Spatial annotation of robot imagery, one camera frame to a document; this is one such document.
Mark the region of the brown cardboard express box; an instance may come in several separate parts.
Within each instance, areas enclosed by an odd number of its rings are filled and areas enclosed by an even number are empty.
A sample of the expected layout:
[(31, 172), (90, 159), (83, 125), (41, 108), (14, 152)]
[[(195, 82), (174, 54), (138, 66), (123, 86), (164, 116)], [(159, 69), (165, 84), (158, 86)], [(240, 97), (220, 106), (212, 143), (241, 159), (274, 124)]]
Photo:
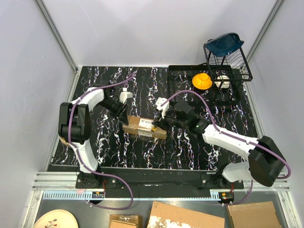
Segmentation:
[(162, 128), (158, 127), (155, 132), (151, 131), (151, 128), (155, 126), (152, 124), (153, 119), (146, 119), (130, 115), (127, 117), (129, 124), (123, 124), (123, 130), (125, 133), (166, 140), (167, 132)]

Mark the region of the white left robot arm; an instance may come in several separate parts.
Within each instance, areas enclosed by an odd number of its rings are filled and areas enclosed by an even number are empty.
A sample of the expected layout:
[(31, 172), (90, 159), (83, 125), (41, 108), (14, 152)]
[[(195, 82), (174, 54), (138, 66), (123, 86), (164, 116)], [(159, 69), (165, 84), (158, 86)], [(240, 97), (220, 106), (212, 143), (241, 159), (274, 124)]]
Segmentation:
[(133, 94), (124, 87), (118, 100), (115, 100), (111, 97), (113, 93), (112, 87), (90, 87), (78, 99), (70, 103), (63, 102), (59, 108), (58, 134), (73, 149), (80, 164), (80, 171), (88, 173), (86, 183), (92, 188), (98, 188), (103, 177), (96, 172), (98, 162), (90, 145), (90, 112), (100, 105), (108, 110), (114, 119), (128, 124), (126, 100), (132, 98)]

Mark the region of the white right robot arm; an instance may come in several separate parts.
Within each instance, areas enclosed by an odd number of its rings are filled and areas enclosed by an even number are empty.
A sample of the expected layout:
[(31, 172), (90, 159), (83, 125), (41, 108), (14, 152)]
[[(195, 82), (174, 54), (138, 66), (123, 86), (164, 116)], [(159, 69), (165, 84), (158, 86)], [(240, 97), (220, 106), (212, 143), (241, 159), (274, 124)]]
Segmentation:
[(157, 109), (161, 112), (161, 128), (184, 129), (197, 140), (216, 145), (245, 159), (239, 163), (224, 164), (217, 171), (216, 184), (220, 188), (227, 188), (238, 180), (255, 180), (271, 187), (284, 167), (285, 159), (270, 137), (257, 139), (221, 128), (211, 121), (198, 118), (187, 102), (176, 103), (172, 109), (169, 104), (159, 104)]

